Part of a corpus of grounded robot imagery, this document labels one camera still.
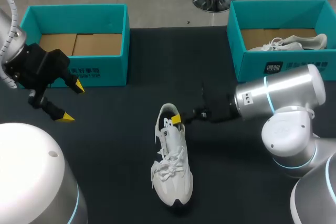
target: black tabletop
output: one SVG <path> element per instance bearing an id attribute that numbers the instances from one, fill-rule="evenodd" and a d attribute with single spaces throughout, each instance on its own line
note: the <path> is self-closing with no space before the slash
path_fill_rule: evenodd
<path id="1" fill-rule="evenodd" d="M 28 103 L 27 90 L 0 84 L 0 123 L 24 122 L 48 132 L 63 150 L 86 198 L 89 223 L 291 223 L 295 179 L 272 162 L 261 141 L 265 119 L 186 127 L 194 190 L 189 211 L 168 211 L 151 187 L 154 128 L 163 103 L 180 112 L 202 104 L 202 81 L 236 85 L 226 27 L 131 30 L 126 87 L 49 89 L 76 121 L 55 123 Z M 336 85 L 316 109 L 314 132 L 336 135 Z"/>

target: sneaker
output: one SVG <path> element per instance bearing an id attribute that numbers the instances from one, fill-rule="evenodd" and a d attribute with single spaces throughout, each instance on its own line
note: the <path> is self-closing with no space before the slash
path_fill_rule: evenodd
<path id="1" fill-rule="evenodd" d="M 173 104 L 161 107 L 155 144 L 158 149 L 151 168 L 152 187 L 167 206 L 184 206 L 193 192 L 193 175 L 188 164 L 184 125 Z"/>
<path id="2" fill-rule="evenodd" d="M 283 39 L 274 38 L 269 44 L 262 47 L 252 48 L 249 51 L 287 51 L 287 50 L 303 50 L 302 45 L 298 42 L 292 42 L 284 45 Z"/>
<path id="3" fill-rule="evenodd" d="M 272 42 L 249 51 L 286 51 L 286 50 L 321 50 L 327 47 L 327 36 L 319 34 L 313 38 L 290 36 L 287 39 L 274 38 Z"/>
<path id="4" fill-rule="evenodd" d="M 327 36 L 325 34 L 319 34 L 313 38 L 301 38 L 293 35 L 280 41 L 283 45 L 291 44 L 293 42 L 300 43 L 303 49 L 320 50 L 327 47 Z"/>

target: cardboard box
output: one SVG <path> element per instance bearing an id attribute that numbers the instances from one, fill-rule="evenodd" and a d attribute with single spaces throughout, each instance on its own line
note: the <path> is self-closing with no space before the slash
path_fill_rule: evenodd
<path id="1" fill-rule="evenodd" d="M 325 50 L 248 51 L 275 37 L 317 34 L 326 34 Z M 309 63 L 336 80 L 336 14 L 326 0 L 232 1 L 227 36 L 239 82 Z"/>
<path id="2" fill-rule="evenodd" d="M 30 6 L 21 23 L 27 44 L 61 49 L 83 87 L 124 86 L 130 26 L 124 4 Z M 57 79 L 51 87 L 65 87 Z"/>

